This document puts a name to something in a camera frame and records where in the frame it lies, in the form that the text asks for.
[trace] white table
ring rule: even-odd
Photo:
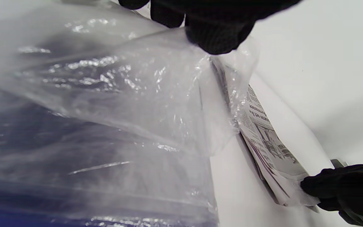
[[[331,168],[331,162],[313,133],[255,74],[255,90],[280,139],[309,174]],[[306,207],[276,205],[258,179],[247,151],[238,139],[211,159],[221,227],[344,227],[350,226],[337,212],[320,213]]]

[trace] glove fingertip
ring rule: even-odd
[[[118,3],[127,9],[136,10],[146,5],[149,0],[118,0]]]
[[[184,13],[176,12],[161,3],[151,1],[151,19],[169,28],[180,27]]]

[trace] clear plastic bag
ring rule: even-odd
[[[107,224],[126,217],[215,224],[212,185],[208,158],[0,91],[0,208],[56,220],[111,218]]]
[[[107,4],[0,21],[0,208],[215,226],[208,156],[236,133],[250,77],[226,63],[182,28]]]
[[[47,20],[51,15],[57,16]],[[217,144],[209,144],[208,154],[236,133],[230,122],[231,113],[239,114],[238,109],[225,112],[228,104],[222,94],[210,99],[222,103],[217,109],[202,102],[202,93],[205,96],[210,89],[214,93],[208,84],[218,81],[210,56],[189,43],[183,29],[119,45],[165,28],[117,7],[62,4],[18,20],[24,23],[0,22],[1,89],[65,115],[121,128],[196,154],[203,152],[199,143],[211,136],[204,135],[202,129],[215,122],[214,116],[218,126],[210,130],[223,136],[209,138]],[[245,89],[230,86],[228,90],[233,95],[230,103],[242,105]],[[204,112],[212,114],[204,118]]]

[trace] newspaper photo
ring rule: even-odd
[[[212,58],[212,64],[226,103],[229,103],[226,75],[236,72],[223,66],[216,58]],[[308,176],[307,172],[279,139],[250,85],[247,85],[243,110],[242,119],[237,120],[241,135],[255,161],[260,179],[267,182],[276,202],[282,206],[316,205],[319,201],[300,188],[301,180]]]

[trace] finger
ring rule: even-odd
[[[184,20],[184,13],[176,12],[157,0],[151,1],[151,19],[166,27],[180,27]]]
[[[186,17],[186,33],[189,40],[212,55],[226,54],[238,48],[246,39],[254,23],[220,25]]]
[[[337,198],[320,199],[320,203],[317,206],[326,211],[339,211],[343,209]]]
[[[314,177],[306,177],[301,182],[301,188],[307,194],[322,198],[334,198],[337,196],[337,184],[340,174],[333,169],[324,169]]]
[[[127,9],[135,10],[142,8],[149,0],[118,0],[118,3]]]

